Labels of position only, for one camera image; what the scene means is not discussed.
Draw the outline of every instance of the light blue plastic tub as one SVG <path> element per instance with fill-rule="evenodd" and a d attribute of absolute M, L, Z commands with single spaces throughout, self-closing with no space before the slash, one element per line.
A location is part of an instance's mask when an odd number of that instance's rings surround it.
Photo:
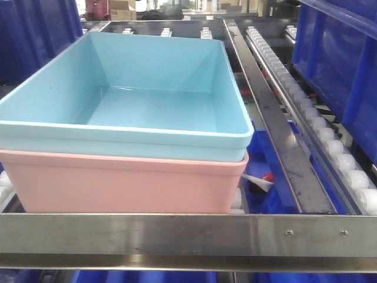
<path fill-rule="evenodd" d="M 243 160 L 253 134 L 217 40 L 89 32 L 0 101 L 0 148 Z"/>

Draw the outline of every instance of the screw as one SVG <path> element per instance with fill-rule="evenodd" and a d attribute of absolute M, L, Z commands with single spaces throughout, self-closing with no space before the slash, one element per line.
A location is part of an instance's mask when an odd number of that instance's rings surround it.
<path fill-rule="evenodd" d="M 347 235 L 348 235 L 348 231 L 347 230 L 341 230 L 341 232 L 339 233 L 339 236 L 341 236 L 341 237 L 347 237 Z"/>
<path fill-rule="evenodd" d="M 294 232 L 292 230 L 285 231 L 285 235 L 288 236 L 288 237 L 292 237 L 293 234 L 294 234 Z"/>

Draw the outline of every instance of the blue crate wall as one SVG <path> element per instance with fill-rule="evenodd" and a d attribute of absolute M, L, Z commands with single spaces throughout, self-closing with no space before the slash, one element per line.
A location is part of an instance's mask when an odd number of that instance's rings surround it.
<path fill-rule="evenodd" d="M 377 2 L 303 0 L 292 62 L 377 163 Z"/>
<path fill-rule="evenodd" d="M 80 36 L 75 0 L 0 0 L 0 81 L 22 82 Z"/>

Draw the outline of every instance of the cardboard box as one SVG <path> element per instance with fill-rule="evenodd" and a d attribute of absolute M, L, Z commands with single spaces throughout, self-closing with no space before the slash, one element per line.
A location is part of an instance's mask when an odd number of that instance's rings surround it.
<path fill-rule="evenodd" d="M 112 21 L 136 21 L 136 11 L 132 10 L 110 10 Z"/>
<path fill-rule="evenodd" d="M 109 0 L 111 10 L 136 10 L 135 0 Z"/>

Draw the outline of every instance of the stainless steel rail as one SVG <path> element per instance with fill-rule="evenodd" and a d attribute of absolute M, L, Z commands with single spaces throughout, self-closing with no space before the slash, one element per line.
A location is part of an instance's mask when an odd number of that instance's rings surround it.
<path fill-rule="evenodd" d="M 299 212 L 336 213 L 237 24 L 232 19 L 225 19 L 224 23 Z"/>

